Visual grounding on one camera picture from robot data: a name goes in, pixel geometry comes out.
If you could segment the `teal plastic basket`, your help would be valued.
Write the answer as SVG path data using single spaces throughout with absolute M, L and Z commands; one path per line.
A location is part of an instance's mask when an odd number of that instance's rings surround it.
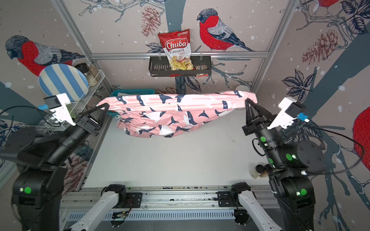
M 133 89 L 133 90 L 119 89 L 119 90 L 114 90 L 111 94 L 111 97 L 125 96 L 125 95 L 151 95 L 151 94 L 155 94 L 154 89 Z M 121 116 L 121 114 L 118 113 L 117 111 L 108 111 L 107 114 L 113 118 L 118 118 Z

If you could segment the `beige spice jar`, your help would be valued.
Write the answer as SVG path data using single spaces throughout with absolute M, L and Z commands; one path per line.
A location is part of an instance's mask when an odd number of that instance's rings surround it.
M 88 80 L 89 87 L 92 88 L 98 84 L 98 81 L 100 80 L 101 77 L 99 74 L 99 70 L 97 69 L 95 65 L 93 65 L 92 63 L 89 63 L 87 64 L 87 66 L 88 66 L 89 73 L 86 78 Z

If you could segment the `red Chuba chips bag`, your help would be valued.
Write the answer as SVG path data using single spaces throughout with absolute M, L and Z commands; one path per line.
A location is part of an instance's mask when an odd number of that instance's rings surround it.
M 193 70 L 191 61 L 190 30 L 159 33 L 158 37 L 172 71 Z

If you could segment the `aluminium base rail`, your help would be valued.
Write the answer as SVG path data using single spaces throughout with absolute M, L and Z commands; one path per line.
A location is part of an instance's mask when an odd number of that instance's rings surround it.
M 70 210 L 90 209 L 101 197 L 101 188 L 86 188 L 69 192 L 61 202 L 61 208 Z M 218 192 L 229 192 L 229 186 L 209 187 L 133 187 L 128 193 L 141 193 L 141 210 L 218 209 Z

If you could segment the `white mannequin head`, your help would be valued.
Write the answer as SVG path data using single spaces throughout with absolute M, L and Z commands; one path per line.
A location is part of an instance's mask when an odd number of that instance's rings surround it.
M 250 90 L 250 87 L 244 86 L 244 85 L 237 86 L 235 90 L 237 90 L 237 91 L 245 91 L 245 92 L 250 92 L 251 91 Z M 245 110 L 245 108 L 237 108 L 236 110 L 237 111 L 243 111 L 243 110 Z

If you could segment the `clear acrylic wall shelf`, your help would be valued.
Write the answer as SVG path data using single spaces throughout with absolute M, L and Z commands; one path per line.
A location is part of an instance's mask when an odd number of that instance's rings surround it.
M 105 74 L 102 70 L 98 70 L 98 73 L 94 80 L 99 78 L 97 84 L 93 87 L 89 87 L 85 92 L 85 96 L 81 97 L 77 102 L 71 102 L 69 105 L 66 106 L 69 115 L 71 116 L 73 122 L 77 121 L 77 117 L 81 112 L 86 109 L 89 101 L 93 97 L 93 95 L 97 92 L 99 87 L 102 86 L 102 82 L 105 79 Z M 36 129 L 45 132 L 47 134 L 54 134 L 55 132 L 64 131 L 70 124 L 67 121 L 59 122 L 57 119 L 52 119 L 51 116 L 45 116 L 37 126 Z

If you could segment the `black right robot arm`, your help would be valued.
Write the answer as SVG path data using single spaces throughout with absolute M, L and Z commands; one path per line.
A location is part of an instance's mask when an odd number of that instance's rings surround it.
M 295 120 L 308 123 L 303 112 L 305 106 L 291 97 L 284 98 L 280 112 L 271 114 L 252 100 L 245 101 L 245 135 L 254 134 L 265 153 L 270 166 L 269 184 L 280 206 L 284 227 L 278 226 L 257 202 L 251 187 L 240 182 L 232 185 L 233 203 L 247 210 L 260 231 L 312 231 L 314 230 L 315 193 L 310 175 L 325 171 L 323 150 L 310 140 L 285 143 L 277 127 L 287 129 Z

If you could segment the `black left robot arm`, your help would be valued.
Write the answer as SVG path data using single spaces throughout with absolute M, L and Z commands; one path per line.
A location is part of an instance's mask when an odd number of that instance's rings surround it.
M 9 136 L 1 158 L 20 172 L 13 183 L 12 205 L 24 231 L 58 231 L 59 210 L 67 169 L 62 165 L 89 136 L 103 127 L 109 104 L 80 113 L 75 125 L 47 135 L 25 127 Z

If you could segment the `black lid shaker bottle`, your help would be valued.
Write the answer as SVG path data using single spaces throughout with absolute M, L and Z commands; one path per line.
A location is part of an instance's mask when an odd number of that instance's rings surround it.
M 250 175 L 253 179 L 259 178 L 265 172 L 265 167 L 263 165 L 256 165 L 250 170 Z

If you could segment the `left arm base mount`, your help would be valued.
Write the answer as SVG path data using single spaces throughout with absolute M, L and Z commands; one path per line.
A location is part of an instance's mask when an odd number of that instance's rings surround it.
M 140 208 L 143 193 L 128 193 L 125 185 L 111 184 L 101 191 L 101 197 L 106 192 L 118 195 L 118 202 L 113 208 Z

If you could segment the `dark lid spice jar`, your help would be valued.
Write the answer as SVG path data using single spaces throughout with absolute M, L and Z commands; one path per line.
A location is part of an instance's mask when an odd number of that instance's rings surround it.
M 88 76 L 90 75 L 90 70 L 89 70 L 89 67 L 86 63 L 80 63 L 80 64 L 77 64 L 75 65 L 75 68 L 78 69 L 79 71 L 81 71 L 85 76 Z

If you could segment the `pink patterned cloth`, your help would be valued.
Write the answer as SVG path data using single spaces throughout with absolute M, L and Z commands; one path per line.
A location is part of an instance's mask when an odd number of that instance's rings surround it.
M 117 127 L 127 135 L 171 138 L 244 108 L 247 99 L 257 103 L 254 93 L 234 90 L 209 94 L 123 95 L 107 97 L 98 105 L 108 104 L 110 111 L 119 114 Z

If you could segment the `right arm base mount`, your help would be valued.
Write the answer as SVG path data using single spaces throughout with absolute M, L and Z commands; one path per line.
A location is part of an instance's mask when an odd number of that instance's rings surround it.
M 257 200 L 251 187 L 246 182 L 239 182 L 231 185 L 230 191 L 217 192 L 219 207 L 245 208 L 245 205 L 257 206 Z

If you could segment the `blue white striped plate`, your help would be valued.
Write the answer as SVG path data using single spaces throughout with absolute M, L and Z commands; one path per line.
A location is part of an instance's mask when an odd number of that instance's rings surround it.
M 85 96 L 89 87 L 86 76 L 73 66 L 52 64 L 39 75 L 39 85 L 47 96 L 66 93 L 71 102 Z

